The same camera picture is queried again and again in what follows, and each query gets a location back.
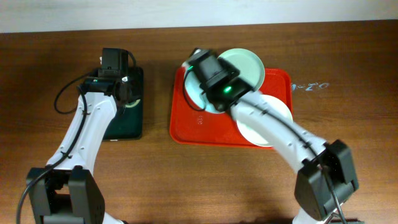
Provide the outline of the white plate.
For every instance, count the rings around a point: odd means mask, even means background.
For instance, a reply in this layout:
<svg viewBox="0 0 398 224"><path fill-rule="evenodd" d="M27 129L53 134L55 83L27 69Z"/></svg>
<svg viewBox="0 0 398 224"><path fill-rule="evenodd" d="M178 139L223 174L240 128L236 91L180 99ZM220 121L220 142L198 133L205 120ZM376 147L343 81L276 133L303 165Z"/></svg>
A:
<svg viewBox="0 0 398 224"><path fill-rule="evenodd" d="M292 112L282 100L271 95L262 95L261 97L266 103L269 103L272 107L274 107L274 109L278 111L284 118L287 118L291 121L293 120ZM236 123L243 138L249 141L251 144L260 147L272 147L272 145L266 139L261 137L253 129L249 128L238 120Z"/></svg>

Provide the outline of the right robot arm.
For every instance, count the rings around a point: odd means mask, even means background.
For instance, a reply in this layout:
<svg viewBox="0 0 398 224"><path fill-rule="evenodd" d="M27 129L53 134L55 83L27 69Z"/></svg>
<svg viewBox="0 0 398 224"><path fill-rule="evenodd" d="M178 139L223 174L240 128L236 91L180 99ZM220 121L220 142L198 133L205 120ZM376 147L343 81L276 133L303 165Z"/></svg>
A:
<svg viewBox="0 0 398 224"><path fill-rule="evenodd" d="M350 147L333 143L283 117L262 93L240 78L240 69L210 49L195 48L186 60L206 106L227 113L272 144L296 173L294 196L300 210L293 223L347 223L342 205L359 188Z"/></svg>

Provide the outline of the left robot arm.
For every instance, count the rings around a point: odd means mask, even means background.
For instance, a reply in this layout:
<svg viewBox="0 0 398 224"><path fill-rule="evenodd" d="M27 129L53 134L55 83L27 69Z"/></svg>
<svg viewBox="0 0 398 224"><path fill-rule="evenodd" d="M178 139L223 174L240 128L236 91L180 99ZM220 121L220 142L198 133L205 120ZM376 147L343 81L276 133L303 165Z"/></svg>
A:
<svg viewBox="0 0 398 224"><path fill-rule="evenodd" d="M78 104L73 120L45 167L33 167L17 206L16 223L28 198L35 223L120 223L106 212L94 180L96 156L111 121L138 100L140 84L130 72L133 54L104 48L100 68L76 78Z"/></svg>

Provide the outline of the green yellow sponge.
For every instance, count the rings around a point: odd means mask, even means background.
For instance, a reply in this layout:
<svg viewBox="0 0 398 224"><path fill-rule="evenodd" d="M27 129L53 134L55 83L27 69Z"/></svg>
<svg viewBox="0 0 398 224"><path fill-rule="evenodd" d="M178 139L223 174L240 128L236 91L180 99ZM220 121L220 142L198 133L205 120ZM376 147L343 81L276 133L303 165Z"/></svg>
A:
<svg viewBox="0 0 398 224"><path fill-rule="evenodd" d="M141 100L138 99L138 100L135 100L135 101L133 101L131 103L126 104L125 107L126 108L133 108L133 107L137 106L140 102L141 102Z"/></svg>

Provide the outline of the light blue plate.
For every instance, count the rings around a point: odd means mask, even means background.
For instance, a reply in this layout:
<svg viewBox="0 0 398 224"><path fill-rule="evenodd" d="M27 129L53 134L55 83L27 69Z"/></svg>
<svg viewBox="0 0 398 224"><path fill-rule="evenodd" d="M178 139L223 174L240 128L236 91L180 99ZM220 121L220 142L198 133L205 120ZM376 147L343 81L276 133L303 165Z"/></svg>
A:
<svg viewBox="0 0 398 224"><path fill-rule="evenodd" d="M213 104L211 104L207 97L205 91L200 87L200 82L193 72L193 67L187 67L187 71L184 74L183 79L185 96L189 100L189 105L191 105L195 110L206 111L211 114L221 114L217 111Z"/></svg>

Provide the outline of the mint green plate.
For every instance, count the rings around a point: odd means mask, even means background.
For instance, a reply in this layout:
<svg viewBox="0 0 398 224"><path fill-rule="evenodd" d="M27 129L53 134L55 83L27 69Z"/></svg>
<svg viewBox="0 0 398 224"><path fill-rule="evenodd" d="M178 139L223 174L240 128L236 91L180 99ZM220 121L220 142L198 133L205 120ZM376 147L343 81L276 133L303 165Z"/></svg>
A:
<svg viewBox="0 0 398 224"><path fill-rule="evenodd" d="M265 67L261 59L252 51L247 49L229 49L221 53L219 58L228 61L239 71L239 78L250 84L258 91L265 79Z"/></svg>

